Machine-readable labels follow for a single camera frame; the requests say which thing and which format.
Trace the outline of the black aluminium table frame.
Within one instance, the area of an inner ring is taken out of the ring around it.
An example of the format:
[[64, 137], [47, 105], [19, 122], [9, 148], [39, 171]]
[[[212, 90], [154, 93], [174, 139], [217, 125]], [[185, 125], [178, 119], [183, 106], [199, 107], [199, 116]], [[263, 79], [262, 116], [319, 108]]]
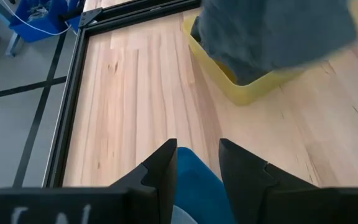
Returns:
[[90, 37], [200, 7], [201, 0], [133, 0], [81, 13], [47, 168], [44, 188], [63, 185], [70, 138]]

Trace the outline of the light grey cap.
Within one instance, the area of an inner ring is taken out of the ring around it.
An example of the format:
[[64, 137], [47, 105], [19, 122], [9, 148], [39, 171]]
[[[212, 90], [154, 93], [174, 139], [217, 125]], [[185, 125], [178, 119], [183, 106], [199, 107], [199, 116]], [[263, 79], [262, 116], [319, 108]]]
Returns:
[[197, 222], [183, 209], [174, 205], [171, 224], [197, 224]]

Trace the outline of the blue storage bin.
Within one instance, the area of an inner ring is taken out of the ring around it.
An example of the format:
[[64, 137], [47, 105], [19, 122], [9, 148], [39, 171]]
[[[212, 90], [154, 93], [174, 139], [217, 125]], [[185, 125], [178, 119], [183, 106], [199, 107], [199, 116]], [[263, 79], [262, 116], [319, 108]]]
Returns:
[[[68, 12], [73, 12], [75, 9], [80, 7], [80, 14], [81, 14], [83, 11], [84, 4], [85, 4], [85, 0], [69, 0]], [[71, 28], [75, 32], [78, 32], [79, 22], [80, 22], [80, 15], [68, 20], [69, 25], [71, 25]]]
[[69, 29], [59, 19], [67, 10], [67, 0], [20, 0], [9, 28], [28, 43], [60, 35]]

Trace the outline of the blue plastic bin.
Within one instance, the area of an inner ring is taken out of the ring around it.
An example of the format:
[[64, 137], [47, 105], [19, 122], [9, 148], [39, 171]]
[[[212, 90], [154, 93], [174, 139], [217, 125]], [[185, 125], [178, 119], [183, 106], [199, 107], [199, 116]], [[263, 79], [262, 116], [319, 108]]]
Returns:
[[186, 147], [177, 149], [175, 205], [197, 224], [236, 224], [223, 182]]

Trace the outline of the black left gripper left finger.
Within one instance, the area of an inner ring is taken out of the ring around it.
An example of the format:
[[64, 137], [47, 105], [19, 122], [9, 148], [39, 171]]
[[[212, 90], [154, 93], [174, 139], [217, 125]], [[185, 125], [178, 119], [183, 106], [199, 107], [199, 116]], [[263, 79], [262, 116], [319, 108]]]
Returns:
[[170, 224], [177, 140], [107, 187], [2, 188], [0, 224]]

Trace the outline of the grey garment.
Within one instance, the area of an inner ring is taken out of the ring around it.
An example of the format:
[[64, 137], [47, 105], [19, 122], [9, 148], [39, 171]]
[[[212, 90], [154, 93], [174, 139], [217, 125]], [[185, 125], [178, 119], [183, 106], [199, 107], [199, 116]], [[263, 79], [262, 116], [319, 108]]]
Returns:
[[358, 36], [349, 0], [202, 0], [191, 36], [238, 85], [314, 62]]

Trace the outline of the yellow plastic bin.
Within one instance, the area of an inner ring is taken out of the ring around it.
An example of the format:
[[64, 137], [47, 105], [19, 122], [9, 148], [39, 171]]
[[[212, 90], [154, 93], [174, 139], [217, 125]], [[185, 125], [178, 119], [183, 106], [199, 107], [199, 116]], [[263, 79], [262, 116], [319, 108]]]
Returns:
[[[358, 26], [358, 0], [351, 1], [351, 11]], [[234, 74], [230, 69], [222, 63], [211, 59], [200, 44], [191, 36], [191, 27], [195, 18], [195, 16], [190, 16], [183, 21], [183, 33], [188, 39], [195, 61], [199, 63], [200, 67], [226, 98], [235, 105], [247, 105], [305, 71], [304, 68], [272, 71], [248, 85], [236, 85], [234, 83]]]

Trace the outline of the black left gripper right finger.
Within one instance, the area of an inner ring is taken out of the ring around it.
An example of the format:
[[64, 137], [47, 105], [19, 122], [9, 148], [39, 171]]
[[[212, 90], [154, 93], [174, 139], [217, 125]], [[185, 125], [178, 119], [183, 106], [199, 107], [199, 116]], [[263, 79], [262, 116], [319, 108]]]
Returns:
[[319, 188], [228, 139], [219, 165], [238, 223], [358, 224], [358, 187]]

